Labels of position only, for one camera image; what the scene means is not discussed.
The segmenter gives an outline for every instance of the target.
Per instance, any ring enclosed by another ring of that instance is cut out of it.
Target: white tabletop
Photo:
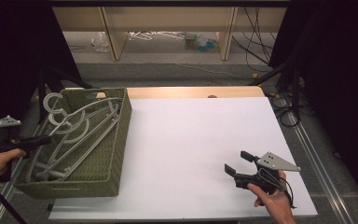
[[[268,98],[131,99],[120,190],[112,198],[56,200],[50,219],[194,221],[267,217],[224,171],[254,175],[240,157],[268,151],[295,163]],[[316,216],[300,173],[286,172],[295,216]]]

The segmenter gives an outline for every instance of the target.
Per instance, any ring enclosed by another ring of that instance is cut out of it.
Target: metal bracket
[[[301,168],[295,166],[289,161],[282,159],[281,157],[273,154],[272,152],[266,153],[257,162],[258,165],[267,167],[271,170],[284,170],[284,171],[297,171],[300,172]]]
[[[19,126],[21,125],[21,121],[17,119],[13,119],[11,116],[7,115],[7,117],[0,119],[0,128]]]

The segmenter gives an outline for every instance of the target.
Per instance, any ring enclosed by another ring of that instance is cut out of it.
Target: black curtain
[[[325,1],[324,7],[324,20],[300,75],[312,109],[358,184],[358,1]],[[305,24],[305,11],[288,9],[271,56],[272,67],[293,48],[297,28]]]
[[[33,96],[38,75],[60,68],[80,78],[51,7],[11,5],[0,0],[0,119],[21,119]]]

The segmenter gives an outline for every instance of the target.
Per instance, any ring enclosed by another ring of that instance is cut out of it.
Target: green woven basket
[[[124,149],[127,140],[127,132],[131,119],[131,103],[126,89],[91,89],[91,90],[65,90],[61,92],[62,98],[58,99],[54,109],[63,108],[69,114],[77,111],[79,108],[99,101],[97,94],[104,93],[108,98],[122,98],[121,106],[118,110],[118,123],[99,144],[94,148],[88,157],[69,175],[64,181],[41,180],[35,174],[43,171],[40,167],[35,167],[31,175],[31,181],[25,182],[27,171],[31,165],[32,158],[21,169],[14,186],[24,193],[36,199],[58,199],[58,198],[84,198],[84,197],[113,197],[118,195],[121,167],[124,158]],[[86,115],[99,109],[92,107],[86,110]],[[90,120],[90,128],[98,125],[105,114],[100,118],[96,116]],[[90,148],[95,140],[101,136],[105,127],[112,124],[106,122],[99,131],[93,133],[87,141],[83,142],[74,152],[64,161],[57,165],[56,169],[71,166],[77,161],[85,151]],[[42,132],[48,133],[51,127],[45,125]],[[61,137],[53,135],[52,142],[41,149],[37,161],[47,163],[53,149],[60,142]]]

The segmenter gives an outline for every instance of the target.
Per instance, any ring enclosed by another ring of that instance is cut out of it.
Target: green object
[[[206,47],[207,47],[208,49],[214,49],[214,42],[213,42],[213,41],[208,41],[208,42],[206,43]]]
[[[64,181],[41,181],[34,174],[43,171],[43,169],[35,167],[33,175],[31,175],[31,182],[25,183],[26,173],[31,165],[31,157],[22,167],[19,177],[14,183],[17,189],[36,199],[114,197],[118,195],[132,111],[127,89],[65,90],[61,92],[63,97],[57,100],[54,108],[63,108],[68,113],[73,113],[84,105],[98,101],[99,99],[96,98],[97,93],[103,93],[108,98],[122,98],[117,127],[92,150],[88,157]],[[99,108],[88,109],[86,115],[97,109]],[[101,118],[90,120],[90,126],[98,125],[103,120],[103,117],[105,117],[104,113]],[[65,158],[65,161],[60,162],[57,168],[62,169],[77,161],[104,130],[105,128],[102,127],[101,130],[93,133],[89,140],[82,143],[76,151]],[[42,132],[48,133],[48,125],[42,128]],[[52,143],[41,149],[37,160],[46,163],[60,140],[61,137],[58,134],[54,134]]]
[[[197,35],[185,33],[185,42],[187,46],[194,46],[197,40],[198,40]]]
[[[206,51],[206,47],[203,47],[203,46],[199,46],[197,48],[200,52],[205,52]]]

